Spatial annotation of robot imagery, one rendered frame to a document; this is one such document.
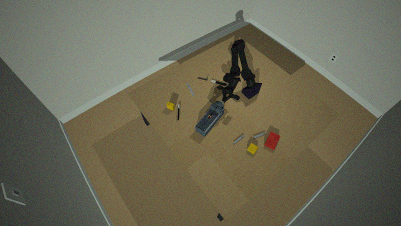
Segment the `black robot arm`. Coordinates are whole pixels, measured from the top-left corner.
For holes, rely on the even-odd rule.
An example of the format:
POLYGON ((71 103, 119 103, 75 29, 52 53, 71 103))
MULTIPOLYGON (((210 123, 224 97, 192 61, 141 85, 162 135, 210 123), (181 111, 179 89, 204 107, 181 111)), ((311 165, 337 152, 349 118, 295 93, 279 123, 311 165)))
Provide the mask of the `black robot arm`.
MULTIPOLYGON (((247 87, 252 88, 256 86, 257 84, 255 83, 255 74, 251 72, 247 65, 247 60, 245 56, 245 42, 244 40, 235 40, 234 44, 232 45, 231 48, 231 68, 230 68, 230 73, 226 73, 225 76, 223 77, 223 80, 227 83, 230 83, 234 86, 237 85, 238 82, 241 82, 241 79, 238 77, 242 76, 243 80, 246 81, 247 87), (242 66, 242 71, 240 71, 239 67, 239 62, 238 62, 238 54, 242 66), (238 77, 238 78, 236 78, 238 77)), ((226 94, 232 94, 233 93, 233 88, 230 88, 229 85, 223 88, 223 91, 226 94)))

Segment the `red rectangular block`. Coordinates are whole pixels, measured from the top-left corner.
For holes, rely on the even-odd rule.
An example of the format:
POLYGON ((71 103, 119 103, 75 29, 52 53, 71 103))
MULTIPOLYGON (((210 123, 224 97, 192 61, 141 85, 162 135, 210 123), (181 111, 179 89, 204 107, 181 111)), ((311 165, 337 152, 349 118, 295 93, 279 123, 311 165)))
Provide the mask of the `red rectangular block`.
POLYGON ((268 136, 264 146, 274 150, 279 139, 280 139, 280 135, 277 135, 276 133, 270 131, 269 136, 268 136))

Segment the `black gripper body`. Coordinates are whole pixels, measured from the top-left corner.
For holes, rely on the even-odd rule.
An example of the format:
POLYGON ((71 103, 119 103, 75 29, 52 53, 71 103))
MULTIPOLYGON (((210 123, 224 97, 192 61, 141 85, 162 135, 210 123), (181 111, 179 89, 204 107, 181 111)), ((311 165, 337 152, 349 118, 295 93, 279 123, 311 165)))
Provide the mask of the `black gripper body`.
MULTIPOLYGON (((231 84, 231 83, 229 83, 228 86, 229 86, 229 88, 233 88, 233 91, 234 91, 235 88, 236 88, 236 86, 233 85, 233 84, 231 84)), ((221 85, 218 85, 218 86, 217 86, 217 89, 223 90, 224 87, 221 86, 221 85)), ((229 96, 230 96, 230 97, 233 97, 235 100, 239 100, 239 99, 240 99, 240 96, 238 96, 237 94, 233 94, 233 92, 232 92, 231 94, 229 93, 229 96)))

